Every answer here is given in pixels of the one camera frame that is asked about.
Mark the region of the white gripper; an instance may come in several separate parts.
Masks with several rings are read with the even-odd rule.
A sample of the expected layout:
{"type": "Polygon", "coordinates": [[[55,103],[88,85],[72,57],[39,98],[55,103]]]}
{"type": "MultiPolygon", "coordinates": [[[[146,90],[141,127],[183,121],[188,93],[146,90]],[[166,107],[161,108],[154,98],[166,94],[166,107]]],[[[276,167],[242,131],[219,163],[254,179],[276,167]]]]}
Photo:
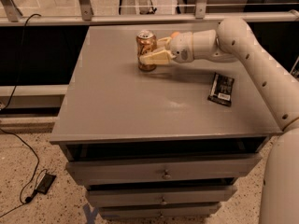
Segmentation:
{"type": "Polygon", "coordinates": [[[175,38],[160,38],[157,40],[157,49],[139,57],[139,61],[144,65],[165,65],[172,60],[177,63],[190,63],[194,60],[192,32],[180,33],[175,38]]]}

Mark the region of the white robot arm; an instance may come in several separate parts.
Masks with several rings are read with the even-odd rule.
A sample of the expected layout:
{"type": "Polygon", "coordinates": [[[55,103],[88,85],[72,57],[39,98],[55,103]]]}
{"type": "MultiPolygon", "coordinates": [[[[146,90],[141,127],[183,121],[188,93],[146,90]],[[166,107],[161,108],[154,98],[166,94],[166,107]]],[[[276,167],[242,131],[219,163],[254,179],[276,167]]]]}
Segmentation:
{"type": "Polygon", "coordinates": [[[215,30],[173,33],[138,60],[161,65],[232,57],[244,65],[283,131],[265,166],[259,224],[299,224],[299,82],[259,44],[248,24],[231,17],[215,30]]]}

